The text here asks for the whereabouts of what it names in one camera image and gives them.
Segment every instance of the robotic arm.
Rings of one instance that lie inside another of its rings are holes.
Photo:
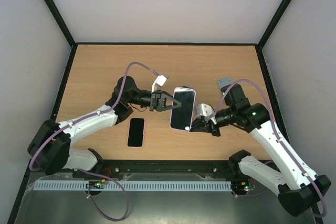
[[[226,92],[228,87],[223,87],[221,91]],[[197,118],[192,123],[190,131],[220,136],[220,127],[233,125],[252,135],[281,171],[270,168],[258,161],[251,153],[242,150],[229,158],[229,166],[233,174],[250,176],[265,185],[277,195],[281,205],[293,216],[300,215],[320,200],[309,178],[313,178],[313,183],[317,185],[322,195],[325,195],[331,185],[328,177],[318,176],[293,150],[275,124],[278,134],[276,136],[269,113],[262,104],[250,105],[238,84],[229,90],[225,103],[229,108],[219,110],[210,119],[208,117],[214,113],[213,108],[207,104],[197,105],[195,107]]]
[[[111,127],[123,122],[133,110],[128,103],[148,106],[150,111],[159,112],[179,108],[181,103],[170,94],[158,88],[163,86],[167,76],[159,75],[152,85],[152,91],[137,88],[132,77],[126,76],[124,87],[123,78],[120,78],[114,88],[112,97],[105,105],[79,118],[56,123],[54,120],[45,121],[33,141],[28,147],[28,152],[34,156],[39,148],[54,134],[59,132],[38,153],[35,162],[46,175],[54,174],[61,169],[83,169],[99,172],[102,169],[103,159],[93,149],[77,150],[72,146],[79,140],[102,128]],[[166,105],[166,101],[173,101],[174,105]]]

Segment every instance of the black frame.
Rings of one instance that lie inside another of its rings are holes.
[[[260,68],[262,71],[262,75],[264,77],[265,85],[267,88],[267,92],[269,95],[269,100],[274,112],[274,116],[276,122],[278,124],[279,129],[283,133],[283,135],[288,139],[288,135],[286,132],[285,124],[281,116],[281,111],[279,108],[278,100],[274,91],[274,87],[272,85],[271,77],[269,75],[269,71],[265,62],[265,57],[263,55],[262,49],[265,46],[267,40],[271,36],[273,30],[277,26],[278,22],[280,21],[282,15],[284,14],[285,10],[287,9],[288,5],[290,4],[291,0],[282,0],[277,11],[275,12],[272,20],[270,21],[269,25],[267,26],[260,42],[258,44],[242,44],[242,43],[145,43],[145,42],[118,42],[118,43],[108,43],[108,42],[75,42],[74,38],[72,37],[67,25],[65,24],[58,8],[53,0],[44,0],[46,5],[48,6],[50,12],[52,13],[55,21],[57,22],[59,28],[61,29],[62,33],[64,34],[66,40],[68,41],[71,52],[69,55],[69,59],[67,62],[67,66],[61,81],[61,85],[56,97],[56,101],[54,104],[54,108],[52,110],[51,119],[56,119],[57,113],[61,104],[61,100],[64,94],[64,90],[67,84],[67,80],[71,71],[71,66],[76,54],[76,50],[78,45],[186,45],[186,46],[255,46],[256,53],[258,56]],[[123,173],[129,173],[128,169],[133,169],[137,173],[157,173],[157,170],[160,169],[160,173],[185,173],[185,171],[190,170],[191,167],[197,167],[197,169],[192,168],[191,173],[196,174],[212,174],[215,178],[226,178],[231,181],[236,181],[237,179],[232,176],[232,174],[228,170],[227,166],[228,161],[118,161],[118,160],[106,160],[105,164],[113,169],[113,167],[118,168],[118,172],[115,174],[115,177],[122,175]],[[30,176],[30,170],[27,167],[26,173],[24,175],[23,181],[21,183],[20,189],[18,191],[15,203],[12,208],[12,212],[10,213],[10,217],[8,223],[14,223],[19,206],[24,195],[28,179]],[[317,204],[312,206],[312,210],[316,214],[320,214]],[[322,224],[323,221],[321,218],[316,218],[315,221],[318,224]]]

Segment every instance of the white backdrop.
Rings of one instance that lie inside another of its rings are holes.
[[[0,0],[0,24],[0,223],[7,223],[70,47],[43,0]]]
[[[336,220],[335,13],[335,0],[293,0],[264,48],[292,145],[333,183],[326,224]]]
[[[257,43],[281,0],[54,0],[75,41]]]

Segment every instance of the smartphone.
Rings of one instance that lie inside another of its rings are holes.
[[[142,147],[145,133],[145,119],[131,118],[130,128],[128,130],[128,147]]]
[[[189,131],[193,120],[196,91],[194,89],[175,88],[173,97],[181,102],[181,107],[172,109],[170,127],[176,130]]]
[[[219,90],[221,90],[223,87],[228,86],[230,84],[232,84],[231,78],[220,78],[218,80]]]

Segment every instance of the wooden table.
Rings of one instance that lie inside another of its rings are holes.
[[[132,61],[166,73],[169,78],[162,90],[170,94],[175,87],[195,89],[195,104],[217,106],[221,99],[219,78],[250,79],[266,92],[254,46],[79,45],[57,121],[73,119],[102,106]],[[155,80],[155,75],[140,66],[133,66],[129,75],[140,89],[150,90]],[[251,104],[262,101],[253,86],[243,83],[242,87]],[[132,117],[145,118],[141,148],[127,147]],[[91,134],[74,147],[93,148],[104,159],[226,160],[242,149],[258,159],[269,158],[253,137],[233,126],[221,128],[221,137],[213,137],[208,133],[173,130],[169,120],[170,111],[134,110],[123,123]]]

